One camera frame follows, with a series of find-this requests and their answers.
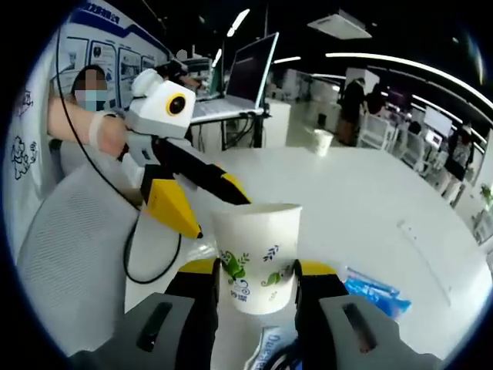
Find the white chair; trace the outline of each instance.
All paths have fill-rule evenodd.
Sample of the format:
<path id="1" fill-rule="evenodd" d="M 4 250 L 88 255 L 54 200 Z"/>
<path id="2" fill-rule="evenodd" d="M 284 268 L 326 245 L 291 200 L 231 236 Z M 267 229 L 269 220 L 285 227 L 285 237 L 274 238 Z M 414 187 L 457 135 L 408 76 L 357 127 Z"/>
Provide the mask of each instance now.
<path id="1" fill-rule="evenodd" d="M 389 121 L 371 114 L 361 121 L 357 147 L 387 150 L 393 132 Z"/>
<path id="2" fill-rule="evenodd" d="M 424 140 L 413 133 L 407 133 L 407 148 L 401 157 L 414 171 L 421 173 L 424 169 Z"/>
<path id="3" fill-rule="evenodd" d="M 493 237 L 493 208 L 488 212 L 483 211 L 481 213 L 476 223 L 474 235 L 479 244 Z"/>
<path id="4" fill-rule="evenodd" d="M 137 217 L 88 164 L 59 183 L 36 214 L 18 274 L 66 355 L 98 348 L 123 317 L 123 248 Z"/>

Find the white paper cup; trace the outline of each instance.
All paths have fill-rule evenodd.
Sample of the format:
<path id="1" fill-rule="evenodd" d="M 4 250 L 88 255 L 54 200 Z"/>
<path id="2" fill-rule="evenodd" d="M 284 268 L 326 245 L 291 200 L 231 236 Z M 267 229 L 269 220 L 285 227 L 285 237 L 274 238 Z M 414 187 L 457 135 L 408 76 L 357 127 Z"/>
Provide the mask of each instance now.
<path id="1" fill-rule="evenodd" d="M 334 135 L 324 129 L 314 130 L 314 153 L 318 156 L 326 156 L 333 138 Z"/>
<path id="2" fill-rule="evenodd" d="M 239 311 L 270 314 L 290 300 L 301 206 L 248 204 L 213 213 L 213 228 L 227 289 Z"/>

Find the face mask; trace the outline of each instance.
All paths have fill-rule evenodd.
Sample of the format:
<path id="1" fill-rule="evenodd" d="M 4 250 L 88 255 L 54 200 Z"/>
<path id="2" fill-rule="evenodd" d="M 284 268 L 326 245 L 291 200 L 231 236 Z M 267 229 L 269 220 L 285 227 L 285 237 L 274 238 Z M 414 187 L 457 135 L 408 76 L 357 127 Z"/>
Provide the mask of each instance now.
<path id="1" fill-rule="evenodd" d="M 106 90 L 76 90 L 77 104 L 90 112 L 104 110 L 108 92 Z"/>

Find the gray plastic part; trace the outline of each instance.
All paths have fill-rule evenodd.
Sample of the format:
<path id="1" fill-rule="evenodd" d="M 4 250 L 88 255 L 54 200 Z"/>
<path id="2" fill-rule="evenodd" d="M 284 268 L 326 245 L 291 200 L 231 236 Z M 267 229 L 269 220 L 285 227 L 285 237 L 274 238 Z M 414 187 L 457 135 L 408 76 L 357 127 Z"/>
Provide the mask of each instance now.
<path id="1" fill-rule="evenodd" d="M 95 351 L 97 361 L 103 363 L 105 369 L 174 369 L 179 338 L 193 302 L 187 297 L 150 295 L 124 316 L 112 339 Z M 160 303 L 169 304 L 170 310 L 161 325 L 154 349 L 147 352 L 138 347 L 137 341 Z"/>
<path id="2" fill-rule="evenodd" d="M 360 340 L 344 309 L 353 304 L 375 340 L 375 347 L 363 353 Z M 337 369 L 436 369 L 441 361 L 433 355 L 420 355 L 401 340 L 397 323 L 363 297 L 342 296 L 320 299 L 334 339 Z"/>
<path id="3" fill-rule="evenodd" d="M 146 164 L 161 164 L 154 155 L 152 140 L 153 137 L 150 135 L 133 133 L 131 131 L 126 134 L 126 143 L 129 146 L 129 153 L 133 160 L 141 167 L 145 167 Z"/>

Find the white table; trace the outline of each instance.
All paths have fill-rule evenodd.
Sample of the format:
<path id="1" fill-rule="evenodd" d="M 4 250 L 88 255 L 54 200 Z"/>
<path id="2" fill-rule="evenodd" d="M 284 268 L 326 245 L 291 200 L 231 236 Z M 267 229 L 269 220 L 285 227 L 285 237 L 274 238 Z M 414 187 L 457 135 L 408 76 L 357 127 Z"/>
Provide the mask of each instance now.
<path id="1" fill-rule="evenodd" d="M 401 338 L 415 351 L 444 358 L 475 322 L 491 290 L 484 254 L 460 217 L 388 153 L 332 148 L 320 158 L 282 148 L 211 159 L 234 173 L 254 201 L 303 205 L 300 258 L 338 261 L 401 289 L 412 301 L 399 320 Z M 210 211 L 233 207 L 202 190 L 188 195 L 205 235 Z M 176 246 L 176 233 L 153 222 L 141 217 L 132 247 L 131 268 L 142 278 L 166 265 Z M 190 248 L 185 240 L 180 263 Z M 126 310 L 165 291 L 170 280 L 128 283 Z"/>

